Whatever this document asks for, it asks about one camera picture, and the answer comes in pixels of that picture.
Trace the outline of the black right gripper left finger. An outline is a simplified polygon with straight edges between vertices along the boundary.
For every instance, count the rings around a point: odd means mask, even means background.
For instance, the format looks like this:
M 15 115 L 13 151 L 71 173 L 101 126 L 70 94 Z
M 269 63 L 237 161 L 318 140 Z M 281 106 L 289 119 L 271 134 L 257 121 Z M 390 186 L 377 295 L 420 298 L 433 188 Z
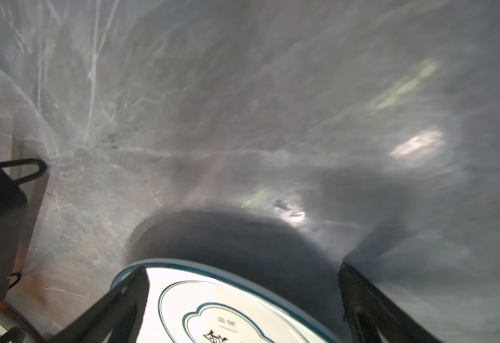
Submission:
M 51 342 L 135 342 L 143 323 L 148 274 L 138 267 Z

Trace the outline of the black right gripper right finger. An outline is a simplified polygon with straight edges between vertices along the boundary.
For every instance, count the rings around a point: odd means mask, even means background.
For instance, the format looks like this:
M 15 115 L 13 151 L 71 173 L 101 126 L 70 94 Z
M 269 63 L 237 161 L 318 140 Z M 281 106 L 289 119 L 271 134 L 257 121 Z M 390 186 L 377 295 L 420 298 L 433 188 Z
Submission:
M 353 342 L 440 341 L 350 264 L 342 263 L 338 280 Z

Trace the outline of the green cloud pattern plate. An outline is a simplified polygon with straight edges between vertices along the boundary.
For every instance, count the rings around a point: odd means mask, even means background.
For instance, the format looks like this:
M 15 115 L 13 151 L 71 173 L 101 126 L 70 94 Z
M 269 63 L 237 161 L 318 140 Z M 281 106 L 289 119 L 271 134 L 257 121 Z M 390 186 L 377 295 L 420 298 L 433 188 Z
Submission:
M 143 267 L 149 280 L 138 342 L 340 342 L 315 318 L 249 280 L 196 262 L 135 262 L 112 281 Z

